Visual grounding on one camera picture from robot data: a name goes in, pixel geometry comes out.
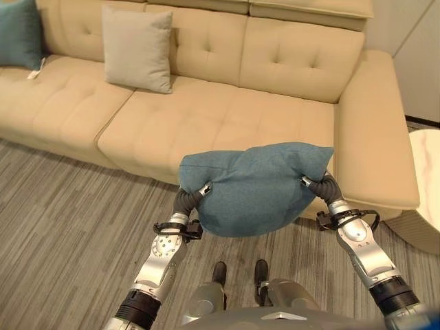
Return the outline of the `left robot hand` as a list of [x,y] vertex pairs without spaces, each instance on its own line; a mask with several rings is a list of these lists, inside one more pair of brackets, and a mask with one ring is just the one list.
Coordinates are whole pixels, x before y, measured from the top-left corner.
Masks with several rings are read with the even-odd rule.
[[173,203],[173,213],[179,213],[189,217],[193,209],[195,209],[201,200],[211,191],[211,182],[207,182],[195,192],[186,192],[183,188],[179,188]]

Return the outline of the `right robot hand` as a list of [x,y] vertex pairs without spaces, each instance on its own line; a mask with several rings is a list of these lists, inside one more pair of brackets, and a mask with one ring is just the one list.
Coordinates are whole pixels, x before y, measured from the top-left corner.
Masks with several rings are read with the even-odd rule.
[[321,198],[328,206],[336,201],[342,201],[344,199],[336,179],[329,172],[326,172],[319,182],[313,181],[305,175],[300,177],[300,181],[315,196]]

